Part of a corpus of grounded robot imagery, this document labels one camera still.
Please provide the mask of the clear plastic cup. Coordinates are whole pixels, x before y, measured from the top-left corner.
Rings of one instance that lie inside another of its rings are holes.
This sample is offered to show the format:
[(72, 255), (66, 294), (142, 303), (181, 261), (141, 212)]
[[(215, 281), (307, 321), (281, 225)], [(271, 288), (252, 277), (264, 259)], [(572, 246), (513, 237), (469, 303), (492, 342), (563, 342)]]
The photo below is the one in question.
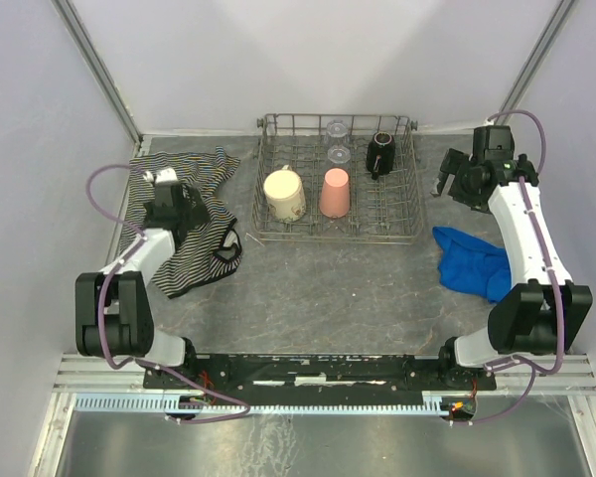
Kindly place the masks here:
[(334, 167), (345, 167), (351, 160), (351, 151), (344, 145), (334, 145), (328, 149), (327, 158)]
[(329, 147), (347, 146), (349, 139), (349, 126), (342, 119), (333, 119), (328, 122), (325, 130), (325, 142)]

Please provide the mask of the grey wire dish rack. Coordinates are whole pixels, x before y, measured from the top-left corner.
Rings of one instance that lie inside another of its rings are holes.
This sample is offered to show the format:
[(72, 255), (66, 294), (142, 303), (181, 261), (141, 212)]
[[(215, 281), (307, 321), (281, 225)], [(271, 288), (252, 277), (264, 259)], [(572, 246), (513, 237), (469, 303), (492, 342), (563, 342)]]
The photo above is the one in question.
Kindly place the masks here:
[(270, 113), (257, 125), (252, 223), (261, 239), (408, 244), (421, 234), (416, 121)]

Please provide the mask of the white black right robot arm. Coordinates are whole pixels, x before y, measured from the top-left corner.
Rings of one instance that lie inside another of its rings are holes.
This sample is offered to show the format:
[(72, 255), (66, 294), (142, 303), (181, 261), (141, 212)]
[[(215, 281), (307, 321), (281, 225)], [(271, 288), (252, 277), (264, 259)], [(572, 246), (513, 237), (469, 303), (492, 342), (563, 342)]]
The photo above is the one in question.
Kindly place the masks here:
[(459, 370), (500, 372), (527, 365), (541, 375), (557, 373), (593, 303), (558, 256), (540, 206), (539, 175), (516, 154), (509, 127), (475, 129), (471, 153), (449, 149), (434, 195), (447, 193), (469, 209), (494, 217), (503, 246), (450, 227), (432, 235), (442, 256), (441, 283), (493, 303), (481, 330), (453, 338), (442, 349)]

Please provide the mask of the salmon pink plastic cup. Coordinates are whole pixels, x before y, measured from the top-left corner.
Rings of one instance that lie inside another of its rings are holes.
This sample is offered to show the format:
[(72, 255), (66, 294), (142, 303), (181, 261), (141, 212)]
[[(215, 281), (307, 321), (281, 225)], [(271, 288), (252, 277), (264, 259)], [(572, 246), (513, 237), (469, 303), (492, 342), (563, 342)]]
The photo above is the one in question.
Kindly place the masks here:
[(320, 197), (320, 212), (328, 218), (344, 217), (351, 208), (349, 174), (341, 168), (331, 168), (324, 176)]

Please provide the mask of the black mug cream inside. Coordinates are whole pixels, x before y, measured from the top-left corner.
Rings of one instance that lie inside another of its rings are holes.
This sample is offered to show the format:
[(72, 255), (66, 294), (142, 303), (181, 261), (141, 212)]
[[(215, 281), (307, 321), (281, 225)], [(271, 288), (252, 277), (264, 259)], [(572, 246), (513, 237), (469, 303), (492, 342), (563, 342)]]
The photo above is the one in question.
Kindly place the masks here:
[(372, 137), (367, 150), (366, 168), (373, 180), (392, 171), (395, 151), (395, 140), (391, 134), (379, 131)]

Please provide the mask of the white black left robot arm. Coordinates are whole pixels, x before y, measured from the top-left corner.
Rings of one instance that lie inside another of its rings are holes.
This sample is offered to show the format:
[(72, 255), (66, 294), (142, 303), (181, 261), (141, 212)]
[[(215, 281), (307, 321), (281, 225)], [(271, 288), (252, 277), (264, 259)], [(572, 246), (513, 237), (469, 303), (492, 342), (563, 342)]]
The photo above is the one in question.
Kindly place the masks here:
[(76, 348), (83, 356), (106, 360), (113, 369), (131, 360), (179, 367), (190, 354), (184, 338), (155, 328), (146, 287), (191, 232), (210, 222), (210, 214), (192, 186), (168, 181), (153, 190), (131, 245), (105, 268), (75, 281)]

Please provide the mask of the christmas mug green inside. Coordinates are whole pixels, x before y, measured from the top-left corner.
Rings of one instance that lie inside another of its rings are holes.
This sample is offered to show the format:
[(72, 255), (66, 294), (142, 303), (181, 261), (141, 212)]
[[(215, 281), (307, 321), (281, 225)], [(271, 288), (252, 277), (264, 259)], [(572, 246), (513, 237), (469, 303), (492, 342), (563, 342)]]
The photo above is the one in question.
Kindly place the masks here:
[(302, 179), (289, 165), (266, 177), (263, 192), (274, 220), (293, 223), (304, 216), (306, 198)]

